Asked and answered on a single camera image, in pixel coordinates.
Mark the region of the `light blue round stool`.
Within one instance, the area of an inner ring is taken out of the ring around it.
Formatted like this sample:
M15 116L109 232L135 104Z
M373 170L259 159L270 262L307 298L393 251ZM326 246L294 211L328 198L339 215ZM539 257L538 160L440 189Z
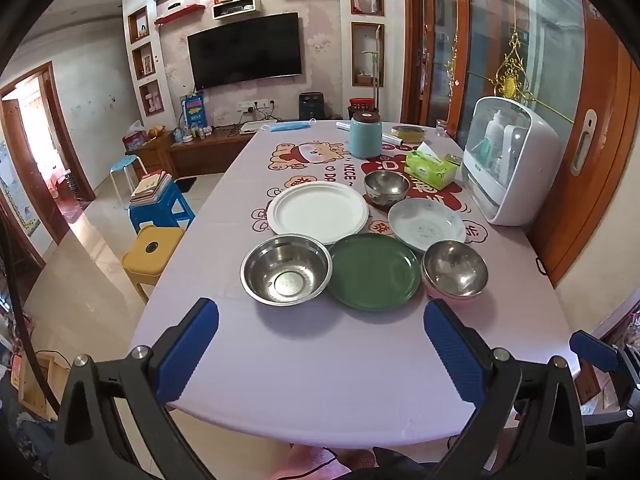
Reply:
M138 155L125 155L122 159L114 162L113 166L110 168L111 182L114 186L116 197L118 198L122 209L127 208L126 202L130 200L132 194L134 194L134 190L136 189L134 178L137 178L137 182L140 182L141 180L141 178L136 174L136 168L139 168L142 171L142 176L146 176L148 174L148 170L146 170L142 159ZM125 197L124 193L118 186L116 174L122 174L124 176L129 191L128 197Z

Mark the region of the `yellow plastic stool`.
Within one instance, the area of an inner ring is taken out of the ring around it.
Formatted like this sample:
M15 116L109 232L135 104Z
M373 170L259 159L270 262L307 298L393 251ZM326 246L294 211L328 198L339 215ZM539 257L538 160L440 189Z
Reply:
M149 296L143 286L155 286L184 235L180 226L144 226L134 244L122 256L122 268L144 302Z

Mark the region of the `blue plastic stool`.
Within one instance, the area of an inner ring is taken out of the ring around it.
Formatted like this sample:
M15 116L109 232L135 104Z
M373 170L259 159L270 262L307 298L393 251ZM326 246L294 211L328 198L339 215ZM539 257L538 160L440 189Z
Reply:
M174 181L168 183L151 203L131 204L128 214L136 233L147 223L159 228L178 228L184 222L188 228L195 219L193 210Z

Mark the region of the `small fluted steel bowl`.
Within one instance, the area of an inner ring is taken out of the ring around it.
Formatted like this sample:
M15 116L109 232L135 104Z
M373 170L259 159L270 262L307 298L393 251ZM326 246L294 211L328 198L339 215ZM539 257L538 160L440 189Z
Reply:
M410 190L410 181L398 172L375 170L364 177L364 189L370 202L378 207L390 207L404 200Z

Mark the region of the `white paper plate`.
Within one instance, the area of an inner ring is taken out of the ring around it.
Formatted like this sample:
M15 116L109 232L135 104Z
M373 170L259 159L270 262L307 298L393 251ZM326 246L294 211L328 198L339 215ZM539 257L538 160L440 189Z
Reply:
M269 227L276 234L305 235L325 245L359 233L368 219L369 207L360 194L326 181L295 185L267 208Z

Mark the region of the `stack of books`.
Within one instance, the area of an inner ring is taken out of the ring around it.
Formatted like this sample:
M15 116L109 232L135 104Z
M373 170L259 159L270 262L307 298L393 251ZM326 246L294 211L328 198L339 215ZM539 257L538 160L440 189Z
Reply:
M134 189L130 205L156 203L171 182L172 175L164 170L146 174Z

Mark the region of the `large steel bowl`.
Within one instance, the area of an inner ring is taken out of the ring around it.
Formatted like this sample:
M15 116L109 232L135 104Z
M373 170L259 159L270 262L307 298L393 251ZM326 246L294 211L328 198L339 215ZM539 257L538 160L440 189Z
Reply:
M326 246L305 235L277 235L243 259L240 281L248 296L269 307L287 308L313 300L331 281Z

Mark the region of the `blue patterned porcelain plate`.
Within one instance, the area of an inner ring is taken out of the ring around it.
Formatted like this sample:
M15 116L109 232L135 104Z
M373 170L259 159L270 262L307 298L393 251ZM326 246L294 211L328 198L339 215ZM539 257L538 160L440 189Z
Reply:
M395 204L388 212L388 223L398 240L417 252L426 252L441 240L466 240L460 214L428 198L406 198Z

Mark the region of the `green tissue pack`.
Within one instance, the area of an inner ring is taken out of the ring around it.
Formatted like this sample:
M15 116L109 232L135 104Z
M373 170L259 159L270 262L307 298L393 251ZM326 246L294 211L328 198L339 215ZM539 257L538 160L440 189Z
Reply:
M441 191L450 183L458 172L459 165L450 159L440 158L426 143L422 142L416 150L406 156L405 173Z

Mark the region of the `pink steel bowl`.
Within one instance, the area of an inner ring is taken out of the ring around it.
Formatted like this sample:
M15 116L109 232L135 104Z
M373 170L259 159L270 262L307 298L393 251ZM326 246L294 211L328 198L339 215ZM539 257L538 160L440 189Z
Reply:
M456 240L441 240L428 248L422 257L421 273L428 296L453 302L480 296L489 278L482 256Z

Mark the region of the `teal canister with lid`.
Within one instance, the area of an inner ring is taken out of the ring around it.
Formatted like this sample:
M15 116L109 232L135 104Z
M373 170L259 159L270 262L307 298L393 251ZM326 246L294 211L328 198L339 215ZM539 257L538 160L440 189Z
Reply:
M372 110L358 110L350 120L348 149L352 156L370 159L382 152L382 122Z

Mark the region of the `white bottle sterilizer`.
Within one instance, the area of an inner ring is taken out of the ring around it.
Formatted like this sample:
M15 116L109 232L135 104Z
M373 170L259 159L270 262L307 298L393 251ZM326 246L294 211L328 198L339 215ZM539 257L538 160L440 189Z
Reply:
M546 199L562 141L537 113L498 96L474 107L462 159L464 187L494 226L528 226Z

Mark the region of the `green plate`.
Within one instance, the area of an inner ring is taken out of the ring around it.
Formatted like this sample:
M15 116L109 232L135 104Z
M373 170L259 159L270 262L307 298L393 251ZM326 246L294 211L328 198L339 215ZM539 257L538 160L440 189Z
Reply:
M413 251L393 237L356 234L330 248L333 271L328 289L344 306L382 313L406 304L421 285Z

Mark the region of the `black wall television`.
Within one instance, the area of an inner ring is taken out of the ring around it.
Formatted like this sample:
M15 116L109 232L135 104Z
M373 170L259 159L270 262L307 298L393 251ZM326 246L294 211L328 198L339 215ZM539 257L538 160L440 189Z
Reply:
M189 36L188 47L198 90L303 73L297 13L267 15L206 29Z

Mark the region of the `wooden tv cabinet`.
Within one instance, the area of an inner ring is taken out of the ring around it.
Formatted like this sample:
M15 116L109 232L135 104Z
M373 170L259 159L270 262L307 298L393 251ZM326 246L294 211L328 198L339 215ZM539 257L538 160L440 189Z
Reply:
M137 155L149 172L164 170L175 178L222 174L252 140L253 133L240 133L240 128L213 128L204 139L176 143L171 131L164 131L141 148L130 151Z

